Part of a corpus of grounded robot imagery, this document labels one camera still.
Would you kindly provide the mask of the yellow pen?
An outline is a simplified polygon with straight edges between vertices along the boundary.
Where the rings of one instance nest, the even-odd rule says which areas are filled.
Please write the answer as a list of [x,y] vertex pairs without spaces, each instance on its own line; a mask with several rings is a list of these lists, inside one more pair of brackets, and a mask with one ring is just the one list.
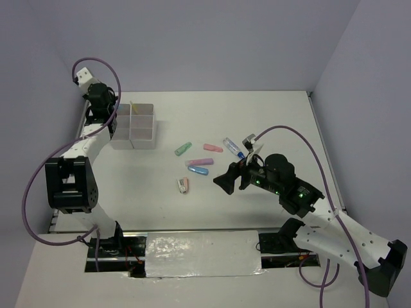
[[138,115],[138,114],[139,114],[139,111],[138,111],[137,105],[136,105],[135,103],[133,103],[132,101],[129,101],[129,103],[130,103],[130,106],[131,106],[131,109],[133,110],[133,112],[134,112],[136,115]]

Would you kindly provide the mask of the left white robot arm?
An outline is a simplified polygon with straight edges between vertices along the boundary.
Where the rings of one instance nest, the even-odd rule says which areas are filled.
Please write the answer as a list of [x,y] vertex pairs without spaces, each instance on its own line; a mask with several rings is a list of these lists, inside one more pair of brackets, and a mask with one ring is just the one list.
[[89,106],[81,140],[60,157],[47,159],[45,164],[48,203],[52,209],[72,215],[86,228],[97,226],[91,245],[117,256],[124,252],[126,241],[119,223],[98,203],[99,191],[92,165],[116,130],[116,119],[104,129],[100,128],[115,114],[118,97],[112,88],[101,82],[89,85],[83,97]]

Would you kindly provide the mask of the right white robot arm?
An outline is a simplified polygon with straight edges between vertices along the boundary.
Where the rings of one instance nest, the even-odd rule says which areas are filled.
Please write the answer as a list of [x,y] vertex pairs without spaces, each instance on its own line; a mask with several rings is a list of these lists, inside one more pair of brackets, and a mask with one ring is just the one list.
[[286,251],[297,247],[344,262],[358,272],[368,290],[387,297],[403,269],[407,246],[389,241],[363,227],[346,213],[331,208],[330,201],[317,188],[297,178],[293,164],[281,154],[271,154],[263,165],[245,158],[229,165],[213,182],[227,194],[254,185],[279,197],[279,204],[291,214],[281,227],[279,244]]

